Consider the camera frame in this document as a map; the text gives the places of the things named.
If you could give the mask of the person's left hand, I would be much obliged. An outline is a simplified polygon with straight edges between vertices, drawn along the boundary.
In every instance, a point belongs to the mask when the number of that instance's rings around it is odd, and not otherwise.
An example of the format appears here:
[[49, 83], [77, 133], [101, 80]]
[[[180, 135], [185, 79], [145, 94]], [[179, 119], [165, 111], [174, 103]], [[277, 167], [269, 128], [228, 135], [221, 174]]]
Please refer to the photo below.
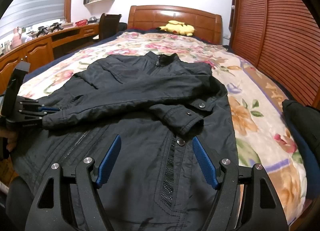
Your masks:
[[0, 136], [8, 139], [7, 150], [11, 152], [16, 146], [17, 134], [15, 132], [11, 132], [10, 130], [1, 128]]

